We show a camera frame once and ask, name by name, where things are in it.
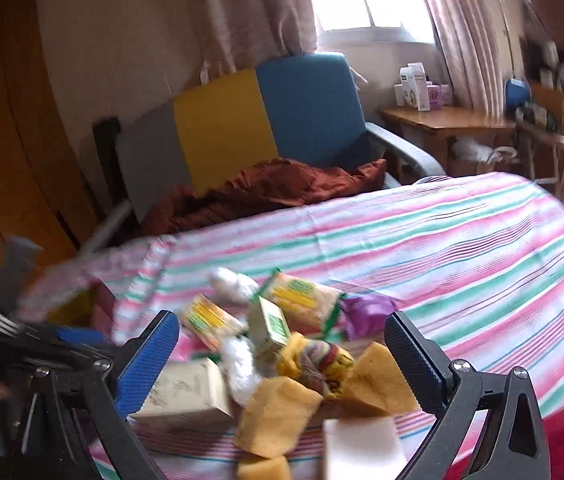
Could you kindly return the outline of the white plastic bag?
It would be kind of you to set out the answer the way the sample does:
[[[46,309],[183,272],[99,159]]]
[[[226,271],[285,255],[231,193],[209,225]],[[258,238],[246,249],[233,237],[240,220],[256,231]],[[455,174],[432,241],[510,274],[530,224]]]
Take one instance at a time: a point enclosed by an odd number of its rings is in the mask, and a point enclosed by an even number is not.
[[[221,367],[230,396],[241,408],[246,407],[264,379],[276,376],[273,364],[258,350],[256,344],[244,336],[230,337],[220,344]]]
[[[477,172],[492,171],[498,164],[508,164],[517,158],[517,150],[512,146],[491,146],[480,144],[474,138],[462,138],[452,144],[451,154],[459,162],[469,162]]]

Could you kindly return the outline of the pink curtain right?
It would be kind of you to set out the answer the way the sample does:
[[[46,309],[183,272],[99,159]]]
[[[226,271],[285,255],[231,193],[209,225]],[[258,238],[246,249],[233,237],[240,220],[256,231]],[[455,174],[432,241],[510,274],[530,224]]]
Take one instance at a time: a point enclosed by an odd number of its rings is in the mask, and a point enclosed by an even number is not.
[[[512,54],[501,0],[424,0],[442,49],[454,102],[504,115]]]

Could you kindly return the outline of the pink box on table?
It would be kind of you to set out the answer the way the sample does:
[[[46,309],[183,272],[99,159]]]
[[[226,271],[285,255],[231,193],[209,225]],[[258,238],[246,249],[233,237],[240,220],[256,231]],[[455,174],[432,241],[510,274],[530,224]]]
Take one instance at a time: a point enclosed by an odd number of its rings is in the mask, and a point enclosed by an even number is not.
[[[428,102],[430,110],[441,110],[445,106],[453,106],[452,88],[449,84],[427,83]]]

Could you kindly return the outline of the purple snack pouch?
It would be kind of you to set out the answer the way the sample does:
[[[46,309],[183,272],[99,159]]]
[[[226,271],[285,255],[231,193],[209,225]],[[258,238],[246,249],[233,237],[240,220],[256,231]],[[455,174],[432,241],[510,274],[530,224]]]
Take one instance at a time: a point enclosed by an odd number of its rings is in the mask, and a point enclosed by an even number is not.
[[[397,311],[396,302],[377,292],[346,295],[340,300],[345,317],[345,334],[356,340],[384,330],[386,318]]]

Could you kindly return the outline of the yellow sponge block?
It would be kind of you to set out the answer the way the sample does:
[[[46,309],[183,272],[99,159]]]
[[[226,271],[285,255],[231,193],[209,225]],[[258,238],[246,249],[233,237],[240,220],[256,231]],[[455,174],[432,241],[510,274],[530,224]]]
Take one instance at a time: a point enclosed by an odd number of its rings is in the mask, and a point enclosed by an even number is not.
[[[372,342],[344,382],[340,406],[355,416],[398,416],[420,406],[389,350]]]
[[[261,458],[250,456],[240,460],[236,470],[238,480],[292,480],[288,460],[284,456]]]
[[[233,443],[263,458],[288,454],[322,401],[320,393],[294,379],[263,379],[243,408]]]

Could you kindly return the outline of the pink curtain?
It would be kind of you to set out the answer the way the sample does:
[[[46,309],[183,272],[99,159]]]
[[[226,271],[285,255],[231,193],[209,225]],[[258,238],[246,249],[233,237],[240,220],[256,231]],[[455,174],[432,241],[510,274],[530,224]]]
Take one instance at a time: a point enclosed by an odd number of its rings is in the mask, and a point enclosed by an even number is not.
[[[317,49],[311,0],[190,0],[190,12],[203,82]]]
[[[424,0],[442,49],[454,102],[504,115],[512,54],[501,0]]]

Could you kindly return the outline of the pink curtain left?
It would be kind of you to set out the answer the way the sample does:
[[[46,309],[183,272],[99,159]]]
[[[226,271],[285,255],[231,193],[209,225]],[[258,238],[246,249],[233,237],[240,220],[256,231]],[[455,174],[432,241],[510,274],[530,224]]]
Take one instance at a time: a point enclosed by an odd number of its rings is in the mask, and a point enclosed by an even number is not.
[[[190,0],[190,12],[203,82],[317,49],[311,0]]]

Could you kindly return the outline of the beige medicine box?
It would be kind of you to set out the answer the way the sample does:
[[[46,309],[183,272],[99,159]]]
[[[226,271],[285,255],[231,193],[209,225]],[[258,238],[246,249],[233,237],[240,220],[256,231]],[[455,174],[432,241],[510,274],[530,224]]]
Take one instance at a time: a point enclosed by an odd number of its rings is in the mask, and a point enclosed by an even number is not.
[[[142,426],[168,430],[224,424],[233,418],[224,374],[209,358],[169,361],[130,417]]]

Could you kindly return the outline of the large Weidan cracker pack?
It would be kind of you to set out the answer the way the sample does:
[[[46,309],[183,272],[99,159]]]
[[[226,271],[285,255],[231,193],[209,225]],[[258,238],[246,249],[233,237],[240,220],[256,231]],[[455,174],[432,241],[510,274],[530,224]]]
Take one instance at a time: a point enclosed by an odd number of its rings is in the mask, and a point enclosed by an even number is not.
[[[298,276],[274,270],[260,285],[257,295],[278,306],[286,318],[303,328],[328,336],[340,316],[339,288],[322,285]]]

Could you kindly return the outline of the green white small carton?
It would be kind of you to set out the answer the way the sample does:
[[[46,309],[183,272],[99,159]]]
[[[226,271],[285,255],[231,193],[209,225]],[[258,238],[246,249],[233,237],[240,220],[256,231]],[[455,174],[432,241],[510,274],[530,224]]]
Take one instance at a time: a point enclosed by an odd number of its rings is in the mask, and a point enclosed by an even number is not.
[[[291,336],[282,310],[270,300],[257,296],[248,311],[247,324],[255,359],[273,363]]]

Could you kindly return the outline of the white foam block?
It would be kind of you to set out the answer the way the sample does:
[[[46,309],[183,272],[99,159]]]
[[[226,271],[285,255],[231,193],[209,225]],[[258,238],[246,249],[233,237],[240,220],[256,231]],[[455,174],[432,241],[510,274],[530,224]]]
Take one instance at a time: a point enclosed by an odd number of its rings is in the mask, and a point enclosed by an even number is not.
[[[391,417],[327,419],[322,431],[325,480],[396,479],[407,465]]]

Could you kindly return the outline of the white plastic bag ball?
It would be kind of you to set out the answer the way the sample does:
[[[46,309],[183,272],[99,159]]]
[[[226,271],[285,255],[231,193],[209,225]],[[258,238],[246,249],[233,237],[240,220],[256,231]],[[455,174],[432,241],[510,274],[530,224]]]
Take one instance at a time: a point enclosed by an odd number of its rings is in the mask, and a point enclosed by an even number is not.
[[[259,285],[249,276],[227,268],[217,268],[209,273],[212,299],[218,304],[245,306],[257,295]]]

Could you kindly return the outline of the small yellow snack pack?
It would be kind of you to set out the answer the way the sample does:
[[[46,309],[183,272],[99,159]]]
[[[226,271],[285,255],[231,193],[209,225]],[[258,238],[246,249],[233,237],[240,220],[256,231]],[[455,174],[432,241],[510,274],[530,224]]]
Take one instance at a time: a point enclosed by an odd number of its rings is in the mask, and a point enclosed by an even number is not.
[[[225,339],[247,331],[247,325],[217,306],[204,295],[197,295],[181,312],[183,325],[212,352],[218,352]]]

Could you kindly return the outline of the yellow knitted sock roll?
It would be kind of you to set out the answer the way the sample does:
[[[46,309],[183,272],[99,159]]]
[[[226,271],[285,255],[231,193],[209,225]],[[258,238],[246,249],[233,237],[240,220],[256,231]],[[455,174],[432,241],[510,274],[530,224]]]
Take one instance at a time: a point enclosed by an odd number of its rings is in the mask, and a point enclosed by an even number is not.
[[[326,402],[342,397],[355,360],[337,344],[294,332],[279,352],[276,372],[320,393]]]

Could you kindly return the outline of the rust red jacket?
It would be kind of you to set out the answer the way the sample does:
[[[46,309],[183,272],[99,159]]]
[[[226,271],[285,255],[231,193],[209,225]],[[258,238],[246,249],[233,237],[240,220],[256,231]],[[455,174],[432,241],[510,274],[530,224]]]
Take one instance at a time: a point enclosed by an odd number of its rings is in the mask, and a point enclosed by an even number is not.
[[[266,214],[380,190],[386,161],[368,162],[351,172],[320,169],[293,159],[276,158],[241,171],[219,188],[196,195],[176,184],[140,223],[145,236],[178,234]]]

